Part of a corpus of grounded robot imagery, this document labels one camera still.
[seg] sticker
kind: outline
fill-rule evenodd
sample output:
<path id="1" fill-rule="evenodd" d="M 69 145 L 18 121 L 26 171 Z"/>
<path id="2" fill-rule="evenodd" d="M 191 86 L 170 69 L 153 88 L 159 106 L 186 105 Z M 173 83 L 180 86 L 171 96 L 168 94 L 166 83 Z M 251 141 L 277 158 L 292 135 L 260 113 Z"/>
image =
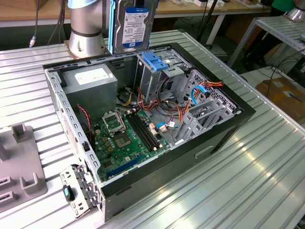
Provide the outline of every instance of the sticker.
<path id="1" fill-rule="evenodd" d="M 92 83 L 98 80 L 104 80 L 109 78 L 109 75 L 105 72 L 103 68 L 98 68 L 90 71 L 86 71 L 83 73 L 76 73 L 75 79 L 79 83 L 79 85 Z"/>
<path id="2" fill-rule="evenodd" d="M 288 97 L 291 97 L 291 94 L 292 94 L 292 92 L 290 92 L 290 91 L 285 91 L 285 92 L 283 92 L 285 95 L 287 95 Z"/>
<path id="3" fill-rule="evenodd" d="M 175 122 L 170 122 L 168 125 L 169 125 L 170 127 L 174 127 L 174 126 L 175 126 Z"/>
<path id="4" fill-rule="evenodd" d="M 277 87 L 284 87 L 284 84 L 282 84 L 281 82 L 279 82 L 279 81 L 275 81 L 275 82 L 273 82 L 274 84 L 275 84 L 275 86 L 277 86 Z"/>
<path id="5" fill-rule="evenodd" d="M 128 7 L 125 13 L 122 43 L 124 47 L 139 46 L 145 34 L 145 18 L 148 16 L 147 7 Z"/>

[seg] ridged metal surface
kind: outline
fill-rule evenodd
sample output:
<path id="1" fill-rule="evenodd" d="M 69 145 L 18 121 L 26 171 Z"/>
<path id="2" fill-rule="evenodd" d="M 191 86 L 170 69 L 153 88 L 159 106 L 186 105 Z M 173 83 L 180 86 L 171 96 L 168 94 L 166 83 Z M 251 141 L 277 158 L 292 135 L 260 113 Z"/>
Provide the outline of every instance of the ridged metal surface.
<path id="1" fill-rule="evenodd" d="M 305 33 L 305 22 L 294 22 L 285 16 L 259 18 L 256 24 L 297 51 L 305 49 L 300 36 Z"/>
<path id="2" fill-rule="evenodd" d="M 179 31 L 151 45 L 180 43 L 256 113 L 217 153 L 102 225 L 80 220 L 61 191 L 59 173 L 76 163 L 51 103 L 41 65 L 69 60 L 63 45 L 0 52 L 0 127 L 33 126 L 48 192 L 0 214 L 1 228 L 293 228 L 305 213 L 305 131 L 259 97 L 232 70 Z"/>

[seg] green motherboard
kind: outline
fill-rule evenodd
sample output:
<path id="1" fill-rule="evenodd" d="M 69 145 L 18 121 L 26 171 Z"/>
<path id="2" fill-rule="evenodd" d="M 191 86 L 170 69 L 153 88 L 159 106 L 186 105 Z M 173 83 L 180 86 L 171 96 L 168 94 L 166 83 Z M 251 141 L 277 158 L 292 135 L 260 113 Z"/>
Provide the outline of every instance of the green motherboard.
<path id="1" fill-rule="evenodd" d="M 136 114 L 148 131 L 148 125 L 151 123 L 149 117 L 143 110 Z M 134 130 L 132 124 L 128 121 L 127 114 L 122 115 L 122 121 L 126 127 L 125 132 L 117 132 L 113 137 L 110 136 L 104 121 L 93 125 L 95 129 L 95 154 L 101 163 L 98 175 L 102 181 L 108 180 L 135 165 L 169 149 L 166 140 L 158 135 L 151 135 L 159 144 L 158 148 L 148 149 Z M 116 120 L 110 120 L 111 128 L 116 127 Z"/>

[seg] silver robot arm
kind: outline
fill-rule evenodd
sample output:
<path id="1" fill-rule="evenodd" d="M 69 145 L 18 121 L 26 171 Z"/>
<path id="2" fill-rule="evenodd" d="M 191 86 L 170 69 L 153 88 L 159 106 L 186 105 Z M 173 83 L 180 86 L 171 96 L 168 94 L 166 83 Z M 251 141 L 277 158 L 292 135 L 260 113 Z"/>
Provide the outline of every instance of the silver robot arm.
<path id="1" fill-rule="evenodd" d="M 68 0 L 71 12 L 69 50 L 75 58 L 105 53 L 102 30 L 109 26 L 109 1 Z"/>

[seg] pcie slot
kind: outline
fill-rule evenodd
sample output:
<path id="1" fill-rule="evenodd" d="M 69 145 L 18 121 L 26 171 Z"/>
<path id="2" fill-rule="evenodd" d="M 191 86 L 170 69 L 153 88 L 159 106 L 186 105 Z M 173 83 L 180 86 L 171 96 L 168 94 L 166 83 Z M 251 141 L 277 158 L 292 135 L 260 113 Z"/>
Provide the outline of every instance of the pcie slot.
<path id="1" fill-rule="evenodd" d="M 128 163 L 126 163 L 126 164 L 124 164 L 124 165 L 122 165 L 122 166 L 120 166 L 120 167 L 118 167 L 118 168 L 116 168 L 116 169 L 114 169 L 112 171 L 110 171 L 109 173 L 107 173 L 107 176 L 111 177 L 112 175 L 120 173 L 123 170 L 129 168 L 130 166 L 133 166 L 133 165 L 137 164 L 142 156 L 143 156 L 143 154 L 141 154 L 140 156 L 136 157 L 134 160 L 132 160 L 132 161 L 130 161 L 130 162 L 128 162 Z"/>
<path id="2" fill-rule="evenodd" d="M 153 151 L 154 147 L 158 147 L 158 142 L 136 114 L 129 114 L 126 118 L 149 151 Z"/>

